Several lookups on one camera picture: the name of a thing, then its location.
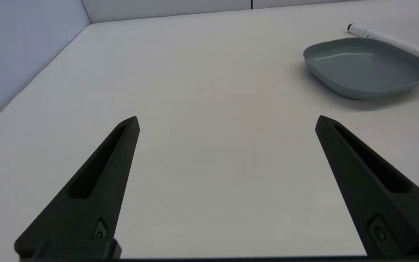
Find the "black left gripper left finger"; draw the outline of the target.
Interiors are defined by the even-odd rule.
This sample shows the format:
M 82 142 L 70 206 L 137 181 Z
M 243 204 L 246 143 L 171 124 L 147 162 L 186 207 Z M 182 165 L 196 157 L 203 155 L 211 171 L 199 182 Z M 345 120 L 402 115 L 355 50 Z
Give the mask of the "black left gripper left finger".
M 119 123 L 14 243 L 20 259 L 118 259 L 115 240 L 140 127 Z

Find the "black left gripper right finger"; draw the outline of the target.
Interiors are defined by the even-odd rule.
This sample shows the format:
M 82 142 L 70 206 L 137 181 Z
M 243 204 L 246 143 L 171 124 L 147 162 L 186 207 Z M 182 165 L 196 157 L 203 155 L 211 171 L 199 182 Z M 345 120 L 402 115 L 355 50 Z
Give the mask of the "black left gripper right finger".
M 419 257 L 419 187 L 338 121 L 315 132 L 369 257 Z

